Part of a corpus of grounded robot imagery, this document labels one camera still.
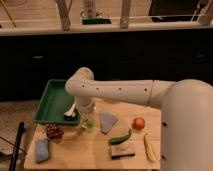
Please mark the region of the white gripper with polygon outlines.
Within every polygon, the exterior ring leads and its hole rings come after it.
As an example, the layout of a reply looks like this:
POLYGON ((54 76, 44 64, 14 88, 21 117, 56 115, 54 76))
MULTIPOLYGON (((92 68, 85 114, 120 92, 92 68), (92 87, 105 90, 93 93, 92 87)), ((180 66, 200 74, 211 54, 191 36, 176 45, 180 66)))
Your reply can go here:
POLYGON ((81 124, 84 118, 94 119, 94 115, 96 112, 96 105, 94 101, 91 101, 89 104, 86 104, 86 105, 78 104, 77 109, 81 115, 81 124))

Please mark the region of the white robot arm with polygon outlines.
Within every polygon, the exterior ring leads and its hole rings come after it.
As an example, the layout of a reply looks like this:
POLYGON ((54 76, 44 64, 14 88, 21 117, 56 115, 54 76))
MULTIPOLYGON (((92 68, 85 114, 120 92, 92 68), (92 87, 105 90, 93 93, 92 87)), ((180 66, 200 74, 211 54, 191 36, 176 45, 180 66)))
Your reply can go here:
POLYGON ((213 171, 212 85, 197 79, 96 81, 81 67, 65 90, 80 110, 90 108, 95 97, 159 109, 160 171, 213 171))

